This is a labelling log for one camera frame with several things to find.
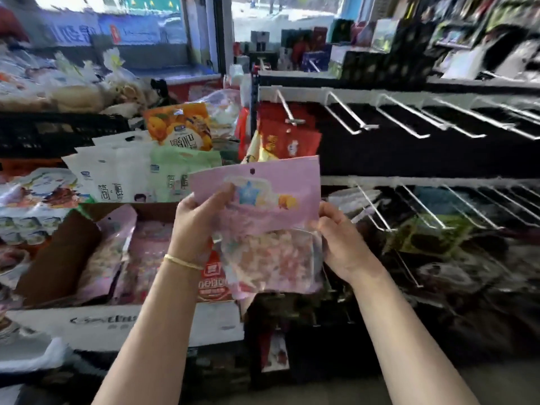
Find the blue sign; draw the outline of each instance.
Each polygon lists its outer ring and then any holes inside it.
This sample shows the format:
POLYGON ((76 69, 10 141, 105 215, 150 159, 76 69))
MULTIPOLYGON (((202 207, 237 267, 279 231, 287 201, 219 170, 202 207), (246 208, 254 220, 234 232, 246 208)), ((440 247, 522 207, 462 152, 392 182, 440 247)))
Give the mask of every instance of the blue sign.
POLYGON ((97 14, 73 11, 39 12, 45 39, 61 47, 90 45, 91 34, 100 33, 97 14))
POLYGON ((147 45, 160 42, 160 31, 156 15, 113 15, 99 16, 101 33, 110 35, 117 45, 147 45))

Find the hand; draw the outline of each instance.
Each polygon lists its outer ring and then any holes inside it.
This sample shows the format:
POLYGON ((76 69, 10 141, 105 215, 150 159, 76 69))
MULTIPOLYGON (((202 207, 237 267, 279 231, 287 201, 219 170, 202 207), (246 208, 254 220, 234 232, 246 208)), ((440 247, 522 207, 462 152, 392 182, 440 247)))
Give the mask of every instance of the hand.
POLYGON ((377 261, 354 224, 333 204, 321 202, 317 229, 328 244, 325 262, 349 284, 357 280, 356 273, 377 261))
POLYGON ((233 194, 234 185, 229 183, 200 206, 193 194, 181 201, 176 209, 168 254, 188 263, 204 265, 210 255, 215 219, 233 194))

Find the brown cardboard flap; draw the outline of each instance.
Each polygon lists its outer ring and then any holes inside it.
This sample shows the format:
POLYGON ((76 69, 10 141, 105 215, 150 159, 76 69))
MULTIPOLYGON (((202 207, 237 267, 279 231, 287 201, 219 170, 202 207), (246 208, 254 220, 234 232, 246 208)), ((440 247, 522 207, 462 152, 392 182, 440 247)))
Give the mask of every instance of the brown cardboard flap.
POLYGON ((99 244, 98 227, 72 210, 21 277, 15 293, 34 306, 75 293, 86 261, 99 244))
MULTIPOLYGON (((81 204, 80 207, 97 222, 122 205, 122 203, 87 203, 81 204)), ((157 220, 172 223, 178 203, 131 203, 131 206, 137 211, 138 221, 157 220)))

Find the yellow package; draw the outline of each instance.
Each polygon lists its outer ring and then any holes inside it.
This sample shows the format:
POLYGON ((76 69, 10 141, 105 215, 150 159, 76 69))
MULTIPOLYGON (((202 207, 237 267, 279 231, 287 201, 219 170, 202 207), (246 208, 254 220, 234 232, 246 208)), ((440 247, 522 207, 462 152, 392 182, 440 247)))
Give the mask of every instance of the yellow package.
POLYGON ((203 102, 181 103, 148 109, 143 113, 146 128, 160 145, 210 150, 210 118, 203 102))

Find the pink header card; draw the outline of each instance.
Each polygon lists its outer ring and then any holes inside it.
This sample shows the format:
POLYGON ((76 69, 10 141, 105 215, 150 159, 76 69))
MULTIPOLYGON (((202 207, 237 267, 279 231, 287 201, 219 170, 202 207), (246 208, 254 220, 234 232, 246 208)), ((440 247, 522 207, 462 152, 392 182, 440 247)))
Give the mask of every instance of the pink header card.
POLYGON ((236 191, 220 214, 218 230, 242 236, 300 227, 319 218, 321 175, 318 156, 245 163, 190 174, 201 204, 227 182, 236 191))

